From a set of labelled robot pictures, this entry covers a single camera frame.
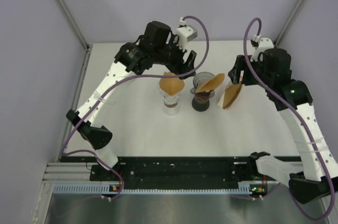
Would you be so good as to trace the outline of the single brown coffee filter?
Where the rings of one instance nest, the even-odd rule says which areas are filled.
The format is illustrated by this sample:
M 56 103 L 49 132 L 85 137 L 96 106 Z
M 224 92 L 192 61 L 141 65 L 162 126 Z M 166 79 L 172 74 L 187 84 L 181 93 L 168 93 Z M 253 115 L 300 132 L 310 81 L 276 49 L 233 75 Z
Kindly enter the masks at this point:
M 183 90 L 185 83 L 179 78 L 162 78 L 159 81 L 159 89 L 162 94 L 173 96 Z

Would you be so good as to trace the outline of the clear glass dripper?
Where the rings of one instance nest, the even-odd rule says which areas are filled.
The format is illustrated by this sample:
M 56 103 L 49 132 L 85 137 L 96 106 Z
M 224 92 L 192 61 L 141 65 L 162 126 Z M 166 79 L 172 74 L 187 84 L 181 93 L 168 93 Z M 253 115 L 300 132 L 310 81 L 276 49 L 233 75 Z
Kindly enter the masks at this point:
M 177 105 L 179 100 L 180 100 L 180 97 L 181 97 L 180 92 L 173 94 L 173 95 L 170 95 L 161 88 L 159 88 L 159 92 L 162 96 L 163 103 L 165 105 Z

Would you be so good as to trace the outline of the grey plastic dripper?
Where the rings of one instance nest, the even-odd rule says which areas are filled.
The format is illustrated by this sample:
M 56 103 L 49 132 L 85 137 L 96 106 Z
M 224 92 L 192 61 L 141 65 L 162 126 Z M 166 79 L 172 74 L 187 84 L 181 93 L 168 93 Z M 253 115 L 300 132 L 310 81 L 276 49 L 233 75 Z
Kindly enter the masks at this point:
M 199 85 L 201 85 L 205 81 L 211 80 L 213 77 L 214 74 L 210 72 L 200 72 L 195 75 L 195 77 L 193 78 L 193 88 L 190 90 L 191 94 L 194 94 L 195 99 L 207 100 L 214 96 L 214 90 L 211 90 L 209 92 L 197 92 L 197 88 Z

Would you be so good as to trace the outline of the red-topped dark flask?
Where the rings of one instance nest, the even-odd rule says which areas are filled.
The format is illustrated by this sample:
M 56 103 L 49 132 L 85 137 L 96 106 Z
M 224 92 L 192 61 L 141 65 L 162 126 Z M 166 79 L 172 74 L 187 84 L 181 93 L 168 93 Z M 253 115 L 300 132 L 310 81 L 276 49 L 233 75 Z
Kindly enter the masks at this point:
M 209 95 L 194 95 L 192 99 L 192 107 L 194 110 L 203 112 L 206 111 L 210 106 Z

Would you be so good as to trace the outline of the glass beaker with brown band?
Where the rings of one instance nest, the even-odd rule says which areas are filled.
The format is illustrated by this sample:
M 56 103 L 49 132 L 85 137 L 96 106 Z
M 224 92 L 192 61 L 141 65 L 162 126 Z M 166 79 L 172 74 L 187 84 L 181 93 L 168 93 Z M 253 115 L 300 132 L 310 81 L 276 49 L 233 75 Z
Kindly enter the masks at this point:
M 163 112 L 168 116 L 175 116 L 179 113 L 180 106 L 179 103 L 167 104 L 163 103 Z

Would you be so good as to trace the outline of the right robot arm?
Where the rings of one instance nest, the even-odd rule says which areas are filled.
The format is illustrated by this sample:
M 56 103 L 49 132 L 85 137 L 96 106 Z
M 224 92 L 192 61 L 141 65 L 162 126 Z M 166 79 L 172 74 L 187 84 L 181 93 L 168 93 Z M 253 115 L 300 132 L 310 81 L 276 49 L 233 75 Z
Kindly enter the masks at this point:
M 288 126 L 301 157 L 295 168 L 267 152 L 248 157 L 247 174 L 257 180 L 263 175 L 287 186 L 293 198 L 306 204 L 337 193 L 337 161 L 332 156 L 317 123 L 313 98 L 307 85 L 292 78 L 291 56 L 284 49 L 267 49 L 257 60 L 238 55 L 228 76 L 233 84 L 268 87 L 272 101 Z

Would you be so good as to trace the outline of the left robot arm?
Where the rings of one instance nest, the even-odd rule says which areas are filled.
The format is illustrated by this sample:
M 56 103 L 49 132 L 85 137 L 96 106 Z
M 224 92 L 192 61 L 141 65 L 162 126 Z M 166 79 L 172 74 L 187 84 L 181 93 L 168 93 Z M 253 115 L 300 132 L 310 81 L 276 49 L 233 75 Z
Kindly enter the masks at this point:
M 135 42 L 121 46 L 105 77 L 87 101 L 76 110 L 69 110 L 67 119 L 94 150 L 104 164 L 101 173 L 109 180 L 119 176 L 118 157 L 112 148 L 113 133 L 104 126 L 110 106 L 114 105 L 128 86 L 152 66 L 163 65 L 170 76 L 185 79 L 195 73 L 196 52 L 187 59 L 186 45 L 197 37 L 197 30 L 180 20 L 175 32 L 159 21 L 149 22 L 144 34 Z

